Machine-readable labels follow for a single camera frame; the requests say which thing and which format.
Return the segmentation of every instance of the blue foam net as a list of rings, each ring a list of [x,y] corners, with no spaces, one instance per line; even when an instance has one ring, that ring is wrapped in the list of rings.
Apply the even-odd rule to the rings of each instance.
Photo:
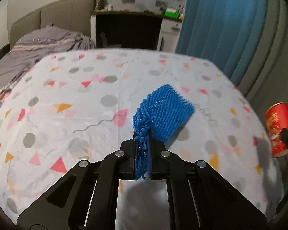
[[[172,86],[164,85],[149,94],[137,108],[133,116],[133,128],[138,141],[135,179],[144,177],[148,171],[147,134],[151,130],[152,137],[166,143],[193,114],[192,103],[183,99]]]

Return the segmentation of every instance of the bed sheet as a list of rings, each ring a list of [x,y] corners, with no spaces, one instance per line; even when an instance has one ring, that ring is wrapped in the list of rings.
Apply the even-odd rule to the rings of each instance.
[[[206,160],[270,219],[283,196],[278,164],[248,102],[211,62],[145,50],[49,55],[0,108],[0,206],[19,214],[79,160],[103,160],[133,137],[132,117],[164,84],[195,104],[166,148]],[[120,181],[116,229],[169,229],[163,181]]]

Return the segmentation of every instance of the red canister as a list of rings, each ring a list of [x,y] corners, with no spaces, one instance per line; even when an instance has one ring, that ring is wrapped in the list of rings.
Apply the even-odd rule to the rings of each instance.
[[[272,157],[284,156],[288,148],[280,139],[283,128],[288,129],[288,105],[284,102],[271,106],[265,115],[266,127],[272,145]]]

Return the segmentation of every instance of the desk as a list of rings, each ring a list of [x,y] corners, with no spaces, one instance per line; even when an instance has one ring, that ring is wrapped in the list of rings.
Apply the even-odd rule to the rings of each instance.
[[[98,48],[103,47],[100,33],[104,32],[108,45],[174,53],[181,23],[155,13],[98,11],[91,16],[91,36]]]

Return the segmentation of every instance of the headboard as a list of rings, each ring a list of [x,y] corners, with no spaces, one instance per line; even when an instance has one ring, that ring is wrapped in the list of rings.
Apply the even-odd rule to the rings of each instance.
[[[10,48],[24,35],[52,24],[91,36],[91,14],[99,0],[59,0],[38,8],[11,26]]]

